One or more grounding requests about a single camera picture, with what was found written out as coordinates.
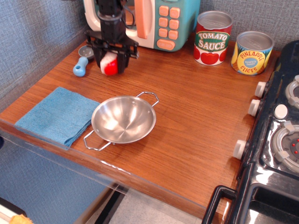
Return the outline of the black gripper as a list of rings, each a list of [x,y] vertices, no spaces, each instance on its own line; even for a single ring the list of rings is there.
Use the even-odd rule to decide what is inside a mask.
[[[138,42],[126,35],[126,23],[123,12],[116,15],[99,14],[101,31],[85,32],[87,44],[93,49],[94,58],[100,68],[100,62],[107,52],[117,54],[118,73],[128,67],[130,57],[138,58]]]

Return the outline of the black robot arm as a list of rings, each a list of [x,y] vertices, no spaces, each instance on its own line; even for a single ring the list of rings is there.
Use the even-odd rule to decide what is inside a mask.
[[[86,31],[87,44],[92,47],[102,74],[121,74],[127,68],[129,59],[139,56],[138,42],[126,34],[124,7],[120,0],[97,0],[93,5],[99,6],[95,17],[100,20],[100,31]]]

